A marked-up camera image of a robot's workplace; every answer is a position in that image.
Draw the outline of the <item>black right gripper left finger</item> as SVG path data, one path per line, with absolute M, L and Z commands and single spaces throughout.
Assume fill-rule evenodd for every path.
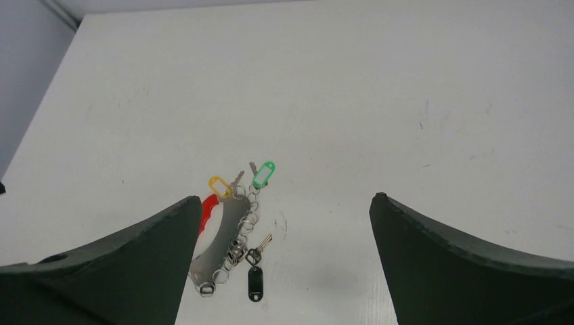
M 94 242 L 1 268 L 2 324 L 174 324 L 202 203 L 188 196 Z

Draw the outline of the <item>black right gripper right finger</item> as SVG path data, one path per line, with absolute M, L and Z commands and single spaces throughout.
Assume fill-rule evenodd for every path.
M 572 324 L 573 263 L 488 242 L 381 192 L 370 222 L 399 324 Z

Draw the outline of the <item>black key tag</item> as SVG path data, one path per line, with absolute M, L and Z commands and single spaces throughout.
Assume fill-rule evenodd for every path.
M 263 270 L 253 266 L 248 271 L 248 298 L 252 302 L 259 302 L 264 295 Z

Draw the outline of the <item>silver key with black tag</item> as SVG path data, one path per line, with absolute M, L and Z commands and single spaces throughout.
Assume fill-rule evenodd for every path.
M 263 250 L 272 241 L 272 239 L 273 235 L 269 234 L 263 239 L 263 241 L 256 248 L 248 250 L 247 255 L 245 256 L 245 260 L 248 261 L 248 263 L 252 267 L 255 267 L 258 264 L 260 264 L 262 260 Z

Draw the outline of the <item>silver key organiser plate with rings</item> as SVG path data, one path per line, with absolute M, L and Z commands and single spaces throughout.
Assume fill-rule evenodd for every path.
M 202 202 L 200 232 L 204 233 L 207 221 L 216 208 L 222 209 L 221 222 L 209 245 L 195 253 L 188 276 L 198 294 L 203 298 L 214 295 L 218 285 L 227 282 L 231 269 L 243 260 L 247 236 L 259 220 L 257 193 L 245 192 L 239 186 L 227 198 L 213 194 Z

